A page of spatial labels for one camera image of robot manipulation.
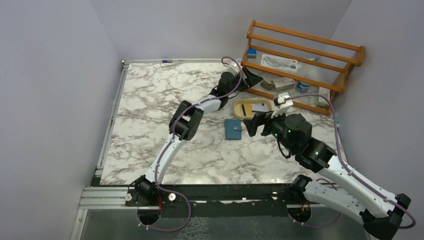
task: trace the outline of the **marble tabletop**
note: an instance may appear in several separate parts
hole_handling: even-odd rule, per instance
[[[204,99],[226,69],[219,62],[131,63],[100,184],[130,184],[143,175],[159,154],[180,102],[196,103]],[[266,80],[277,78],[252,72]],[[299,93],[291,89],[289,94]],[[293,158],[283,158],[273,136],[249,137],[243,125],[241,140],[225,140],[224,120],[234,118],[234,102],[251,98],[261,97],[242,92],[223,109],[204,115],[196,135],[177,153],[162,183],[290,183],[299,174],[319,178]],[[315,99],[305,97],[301,101],[312,104]],[[287,113],[301,113],[313,126],[312,136],[335,149],[335,130],[330,116],[296,107]]]

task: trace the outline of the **purple cable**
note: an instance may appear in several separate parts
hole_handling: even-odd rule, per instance
[[[162,157],[163,157],[164,153],[165,153],[165,152],[167,151],[167,149],[171,146],[171,143],[172,143],[172,142],[174,142],[174,138],[175,138],[175,136],[176,136],[176,133],[175,133],[175,126],[177,125],[178,121],[179,121],[179,120],[180,120],[180,119],[184,116],[184,114],[186,114],[186,112],[187,112],[188,110],[190,110],[191,108],[194,108],[194,107],[196,107],[196,106],[199,106],[199,105],[201,105],[201,104],[204,104],[204,103],[206,103],[206,102],[208,102],[208,101],[212,101],[212,100],[217,100],[217,99],[222,99],[222,98],[228,97],[229,95],[231,95],[232,93],[234,93],[234,92],[237,90],[237,88],[239,87],[240,83],[242,82],[242,78],[243,78],[243,74],[242,74],[242,66],[241,66],[241,65],[240,65],[240,63],[239,63],[237,60],[235,60],[234,58],[229,57],[229,56],[224,56],[223,58],[221,58],[221,63],[222,63],[223,65],[225,65],[225,66],[227,66],[228,64],[224,62],[224,59],[230,59],[231,61],[233,61],[233,62],[235,62],[235,63],[237,64],[237,67],[238,67],[238,69],[239,69],[239,73],[240,73],[240,78],[238,79],[237,85],[234,87],[234,89],[233,89],[233,90],[231,90],[229,93],[227,93],[227,94],[225,94],[225,95],[222,95],[222,96],[219,96],[219,97],[212,97],[212,98],[205,99],[205,100],[203,100],[203,101],[201,101],[201,102],[198,102],[198,103],[196,103],[196,104],[193,104],[193,105],[191,105],[191,106],[187,107],[184,111],[182,111],[182,113],[181,113],[181,114],[180,114],[180,115],[176,118],[176,120],[175,120],[175,121],[174,121],[174,123],[172,124],[172,138],[171,138],[171,141],[169,141],[169,142],[168,142],[168,144],[165,146],[165,148],[163,149],[163,151],[160,153],[160,155],[159,155],[159,159],[157,160],[156,168],[155,168],[155,170],[154,170],[154,182],[155,182],[155,184],[156,184],[157,189],[159,189],[159,190],[161,190],[161,191],[163,191],[163,192],[166,192],[166,193],[171,193],[171,194],[175,194],[175,195],[178,195],[178,196],[182,197],[182,198],[183,198],[183,199],[187,202],[187,205],[188,205],[188,217],[187,217],[187,219],[185,220],[185,222],[184,222],[181,226],[179,226],[179,227],[177,227],[177,228],[172,228],[172,229],[162,229],[162,228],[158,228],[158,227],[154,227],[154,226],[144,225],[144,224],[140,221],[140,219],[139,219],[139,215],[137,214],[137,220],[138,220],[138,224],[139,224],[139,226],[144,226],[144,227],[146,227],[146,229],[147,229],[147,230],[148,230],[148,229],[153,229],[153,230],[160,231],[160,232],[172,233],[172,232],[176,232],[176,231],[179,231],[179,230],[183,229],[183,228],[184,228],[185,226],[187,226],[187,224],[189,224],[189,222],[190,222],[190,218],[191,218],[191,216],[192,216],[192,207],[190,206],[190,201],[189,201],[189,199],[188,199],[188,198],[187,198],[184,194],[182,194],[182,193],[180,193],[180,192],[165,189],[165,188],[161,187],[161,186],[158,184],[158,168],[159,168],[159,163],[161,162],[161,159],[162,159]]]
[[[287,97],[287,98],[285,98],[285,100],[288,101],[288,100],[293,100],[293,99],[297,99],[297,98],[301,98],[301,97],[307,97],[307,96],[321,97],[324,100],[326,100],[328,105],[330,106],[331,112],[332,112],[332,120],[333,120],[333,124],[334,124],[335,145],[336,145],[336,148],[337,148],[338,160],[340,161],[341,165],[346,169],[346,171],[348,173],[350,173],[351,169],[348,168],[345,161],[343,161],[343,159],[342,159],[342,154],[341,154],[341,150],[340,150],[340,143],[339,143],[339,135],[337,134],[338,130],[337,130],[337,122],[336,122],[336,111],[334,110],[334,106],[331,103],[331,101],[328,98],[326,98],[326,96],[318,94],[318,93],[305,93],[305,94],[301,94],[301,95],[297,95],[297,96]],[[384,194],[379,192],[377,189],[373,188],[371,185],[366,183],[364,180],[362,180],[360,177],[358,177],[354,172],[352,172],[350,175],[354,179],[356,179],[358,182],[360,182],[362,185],[364,185],[366,188],[368,188],[371,192],[373,192],[374,194],[376,194],[377,196],[382,198],[383,200],[388,199],[387,196],[385,196]],[[415,217],[412,216],[412,214],[408,210],[406,210],[403,206],[399,205],[397,202],[393,201],[392,199],[388,199],[387,202],[391,203],[395,207],[402,210],[412,220],[411,224],[406,225],[406,226],[400,226],[399,229],[410,229],[410,228],[413,228],[417,224]]]
[[[331,185],[336,191],[337,191],[337,187],[336,186],[334,186],[334,184],[332,184],[330,181],[328,181],[327,179],[325,179],[325,178],[318,178],[317,180],[316,180],[317,182],[318,181],[325,181],[325,182],[327,182],[329,185]],[[292,220],[294,220],[294,221],[296,221],[290,214],[288,215]],[[339,221],[340,221],[340,219],[342,219],[342,213],[341,212],[339,212],[338,213],[338,216],[337,216],[337,218],[332,222],[332,223],[329,223],[329,224],[324,224],[324,225],[311,225],[311,224],[307,224],[307,223],[303,223],[303,225],[302,225],[302,222],[299,222],[299,221],[296,221],[296,223],[298,223],[298,224],[300,224],[300,225],[302,225],[302,227],[307,227],[307,228],[311,228],[311,229],[325,229],[325,228],[329,228],[329,227],[331,227],[331,226],[333,226],[333,225],[335,225],[335,224],[337,224]]]

